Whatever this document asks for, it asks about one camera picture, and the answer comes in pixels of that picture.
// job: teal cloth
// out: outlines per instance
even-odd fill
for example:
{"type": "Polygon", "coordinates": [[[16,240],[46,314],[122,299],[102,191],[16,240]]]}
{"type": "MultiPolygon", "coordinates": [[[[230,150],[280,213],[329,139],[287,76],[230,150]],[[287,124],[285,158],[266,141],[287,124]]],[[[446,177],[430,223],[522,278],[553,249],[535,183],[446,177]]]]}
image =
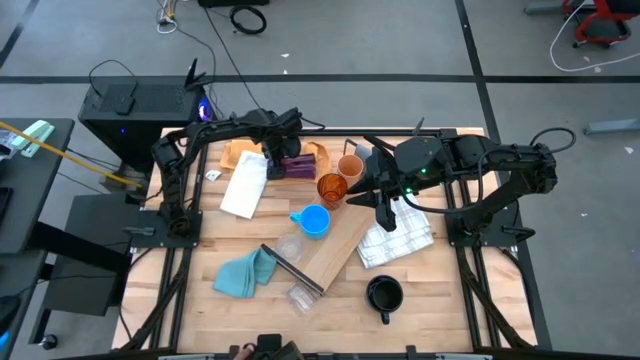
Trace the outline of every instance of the teal cloth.
{"type": "Polygon", "coordinates": [[[267,285],[276,260],[262,249],[223,264],[218,270],[213,289],[237,298],[249,299],[255,293],[256,282],[267,285]]]}

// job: red chair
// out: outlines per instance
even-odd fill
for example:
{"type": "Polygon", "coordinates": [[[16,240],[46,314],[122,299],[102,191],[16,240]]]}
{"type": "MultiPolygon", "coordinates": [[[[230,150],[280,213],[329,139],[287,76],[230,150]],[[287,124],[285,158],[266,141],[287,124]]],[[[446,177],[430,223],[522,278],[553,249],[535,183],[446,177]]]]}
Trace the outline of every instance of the red chair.
{"type": "MultiPolygon", "coordinates": [[[[579,6],[574,4],[579,1],[563,0],[562,7],[565,13],[573,13],[579,6]]],[[[588,42],[598,43],[605,48],[627,40],[631,36],[631,30],[626,24],[627,20],[640,15],[640,1],[638,0],[593,0],[594,5],[584,6],[576,13],[574,19],[578,22],[575,31],[576,42],[574,48],[578,48],[588,42]]]]}

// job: checkered dish towel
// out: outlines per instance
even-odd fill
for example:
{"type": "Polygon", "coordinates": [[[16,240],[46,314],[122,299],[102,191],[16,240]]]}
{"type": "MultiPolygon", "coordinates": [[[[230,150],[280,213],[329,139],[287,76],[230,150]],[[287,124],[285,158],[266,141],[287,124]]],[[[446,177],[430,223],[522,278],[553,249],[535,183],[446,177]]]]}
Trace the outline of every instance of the checkered dish towel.
{"type": "MultiPolygon", "coordinates": [[[[419,204],[413,195],[408,195],[408,198],[419,204]]],[[[402,199],[392,201],[391,209],[396,214],[396,230],[386,232],[375,223],[358,245],[358,254],[367,269],[433,244],[431,226],[422,211],[410,207],[402,199]]]]}

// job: blue mug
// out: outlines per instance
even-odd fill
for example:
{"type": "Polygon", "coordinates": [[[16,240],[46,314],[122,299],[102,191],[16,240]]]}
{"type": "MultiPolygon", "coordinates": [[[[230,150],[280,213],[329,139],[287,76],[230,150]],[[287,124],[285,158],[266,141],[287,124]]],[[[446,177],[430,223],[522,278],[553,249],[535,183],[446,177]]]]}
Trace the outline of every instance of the blue mug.
{"type": "Polygon", "coordinates": [[[331,217],[322,205],[309,205],[301,212],[292,212],[291,221],[299,224],[304,235],[310,239],[321,239],[329,232],[331,217]]]}

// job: black mug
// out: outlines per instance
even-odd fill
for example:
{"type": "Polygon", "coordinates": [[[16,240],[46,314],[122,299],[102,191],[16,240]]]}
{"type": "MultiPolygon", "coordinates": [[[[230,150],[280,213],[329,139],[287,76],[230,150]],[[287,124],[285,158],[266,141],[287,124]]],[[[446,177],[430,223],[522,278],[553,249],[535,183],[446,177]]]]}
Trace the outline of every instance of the black mug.
{"type": "Polygon", "coordinates": [[[376,276],[367,285],[369,305],[380,313],[382,323],[385,325],[389,325],[389,314],[398,310],[403,298],[402,286],[391,276],[376,276]]]}

